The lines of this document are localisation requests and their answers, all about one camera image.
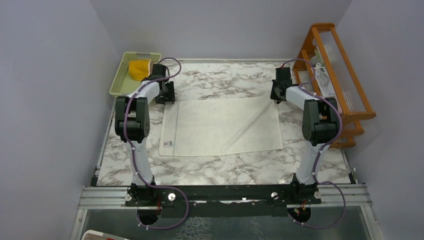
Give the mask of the brown yellow bear towel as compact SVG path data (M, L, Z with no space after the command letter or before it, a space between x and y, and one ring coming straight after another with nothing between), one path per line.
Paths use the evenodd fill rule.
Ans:
M142 82L151 74L151 60L130 60L128 62L128 74L136 82Z

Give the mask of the cream white towel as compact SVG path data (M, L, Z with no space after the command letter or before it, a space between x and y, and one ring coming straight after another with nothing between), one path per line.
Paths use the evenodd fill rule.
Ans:
M165 106L161 156L210 157L282 148L278 107L266 96Z

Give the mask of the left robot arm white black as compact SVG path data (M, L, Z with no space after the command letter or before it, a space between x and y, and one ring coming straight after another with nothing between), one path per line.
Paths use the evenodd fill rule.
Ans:
M136 90L115 100L115 134L131 154L133 177L127 192L128 201L141 201L149 206L158 198L147 151L147 138L151 129L149 104L155 102L165 105L176 101L171 78L167 66L154 63L151 72L141 78Z

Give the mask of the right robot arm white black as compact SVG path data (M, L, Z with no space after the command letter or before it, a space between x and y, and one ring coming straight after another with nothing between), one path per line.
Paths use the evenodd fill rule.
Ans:
M332 97L323 98L294 84L289 67L275 69L270 99L277 104L289 102L303 111L301 132L306 145L288 190L289 199L300 204L317 191L322 156L340 135L341 116L337 101Z

